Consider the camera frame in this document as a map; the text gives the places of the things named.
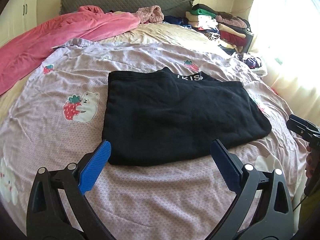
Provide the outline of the person's right hand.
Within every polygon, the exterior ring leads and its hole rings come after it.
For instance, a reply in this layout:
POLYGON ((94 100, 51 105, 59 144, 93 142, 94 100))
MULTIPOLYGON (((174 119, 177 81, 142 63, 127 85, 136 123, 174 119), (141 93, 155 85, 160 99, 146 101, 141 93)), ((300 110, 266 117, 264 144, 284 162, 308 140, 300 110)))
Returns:
POLYGON ((308 179, 312 178, 315 169, 317 167, 317 164, 319 162, 319 151, 315 150, 314 148, 311 148, 309 145, 307 148, 308 155, 306 158, 306 176, 308 179))

